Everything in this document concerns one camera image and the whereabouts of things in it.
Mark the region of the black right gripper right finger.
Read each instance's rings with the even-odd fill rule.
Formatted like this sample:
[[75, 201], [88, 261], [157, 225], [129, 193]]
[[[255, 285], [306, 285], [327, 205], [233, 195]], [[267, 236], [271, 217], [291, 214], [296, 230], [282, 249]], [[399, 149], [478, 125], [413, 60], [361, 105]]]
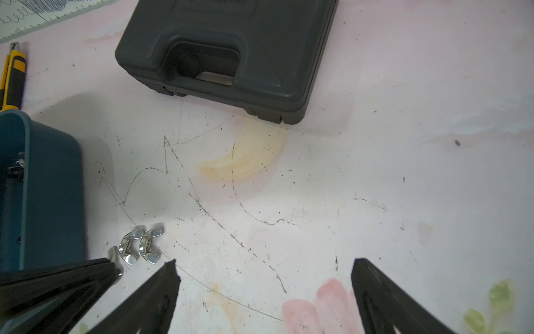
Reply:
[[352, 286], [365, 333], [452, 333], [366, 258], [354, 261]]

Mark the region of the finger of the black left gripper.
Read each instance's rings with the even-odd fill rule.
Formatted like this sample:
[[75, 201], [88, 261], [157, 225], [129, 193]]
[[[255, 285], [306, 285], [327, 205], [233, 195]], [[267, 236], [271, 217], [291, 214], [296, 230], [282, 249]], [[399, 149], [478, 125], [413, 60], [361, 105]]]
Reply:
[[2, 330], [71, 330], [119, 279], [106, 258], [1, 274]]

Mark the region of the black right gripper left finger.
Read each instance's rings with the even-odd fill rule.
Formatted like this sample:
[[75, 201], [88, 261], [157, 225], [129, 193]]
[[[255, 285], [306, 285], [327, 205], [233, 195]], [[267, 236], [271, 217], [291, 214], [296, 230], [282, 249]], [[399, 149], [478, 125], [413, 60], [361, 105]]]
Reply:
[[167, 333], [174, 315], [181, 278], [176, 261], [164, 264], [90, 333]]

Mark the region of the silver wing nut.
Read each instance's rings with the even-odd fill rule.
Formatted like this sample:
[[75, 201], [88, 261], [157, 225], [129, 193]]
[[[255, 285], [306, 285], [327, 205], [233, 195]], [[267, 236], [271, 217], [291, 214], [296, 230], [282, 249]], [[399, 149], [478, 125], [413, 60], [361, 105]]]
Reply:
[[119, 253], [118, 253], [118, 247], [117, 246], [112, 246], [109, 250], [108, 250], [108, 259], [110, 260], [110, 262], [114, 263], [115, 264], [115, 271], [118, 275], [118, 277], [116, 278], [116, 282], [118, 282], [123, 273], [124, 273], [124, 269], [120, 263], [120, 256], [119, 256]]
[[154, 238], [160, 237], [163, 234], [164, 228], [162, 226], [157, 226], [147, 231], [140, 240], [140, 256], [150, 264], [157, 264], [161, 257], [160, 252], [158, 252], [156, 249], [153, 249], [153, 241]]
[[132, 244], [141, 239], [144, 234], [144, 229], [133, 230], [122, 238], [118, 246], [119, 257], [129, 266], [134, 265], [139, 259], [138, 255], [131, 252]]

